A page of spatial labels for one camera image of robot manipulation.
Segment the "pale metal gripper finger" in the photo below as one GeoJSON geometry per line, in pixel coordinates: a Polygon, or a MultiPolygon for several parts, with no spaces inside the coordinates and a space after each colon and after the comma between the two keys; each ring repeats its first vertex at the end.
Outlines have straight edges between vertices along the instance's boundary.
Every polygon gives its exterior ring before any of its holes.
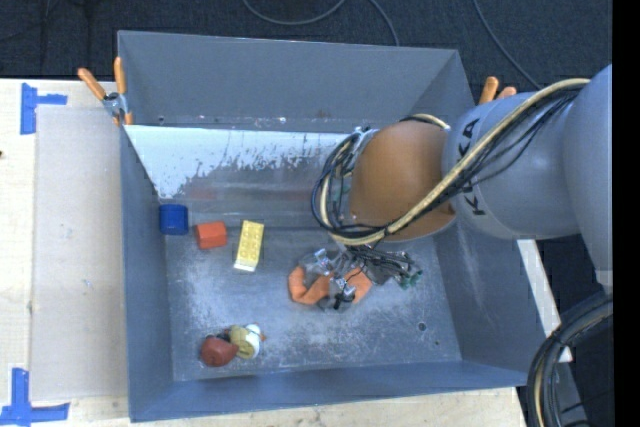
{"type": "Polygon", "coordinates": [[[325,311],[346,311],[354,303],[356,287],[350,285],[346,278],[329,279],[329,293],[319,301],[319,307],[325,311]]]}
{"type": "Polygon", "coordinates": [[[333,264],[325,249],[319,249],[307,254],[299,261],[306,275],[329,276],[333,271],[333,264]]]}

